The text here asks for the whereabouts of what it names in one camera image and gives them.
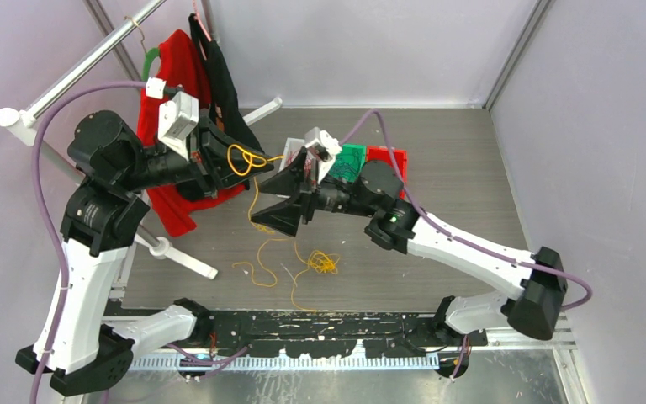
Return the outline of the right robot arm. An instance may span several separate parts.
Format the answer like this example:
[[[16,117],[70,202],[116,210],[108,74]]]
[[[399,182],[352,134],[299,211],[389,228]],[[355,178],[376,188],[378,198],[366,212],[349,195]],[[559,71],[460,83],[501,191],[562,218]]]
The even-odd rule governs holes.
[[[494,292],[448,296],[433,318],[436,340],[447,346],[487,327],[509,325],[520,334],[548,341],[562,311],[568,283],[560,254],[505,247],[450,226],[400,197],[403,181],[387,162],[363,164],[355,181],[331,176],[314,180],[317,162],[307,151],[259,185],[260,192],[285,200],[252,214],[252,221],[295,237],[317,210],[364,216],[364,232],[384,250],[428,258],[479,279]]]

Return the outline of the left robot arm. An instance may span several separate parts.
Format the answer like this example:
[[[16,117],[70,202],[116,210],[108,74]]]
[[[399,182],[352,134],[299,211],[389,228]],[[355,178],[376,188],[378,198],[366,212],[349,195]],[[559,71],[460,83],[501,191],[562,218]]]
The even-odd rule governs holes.
[[[170,343],[204,346],[213,332],[209,310],[188,298],[126,327],[103,323],[110,286],[149,210],[140,192],[195,183],[202,194],[244,183],[231,169],[234,146],[261,153],[240,116],[217,123],[198,114],[184,133],[184,151],[145,146],[115,112],[101,110],[77,125],[68,154],[84,177],[55,228],[61,271],[47,323],[15,361],[32,375],[50,373],[50,387],[80,396],[114,387],[142,356]]]

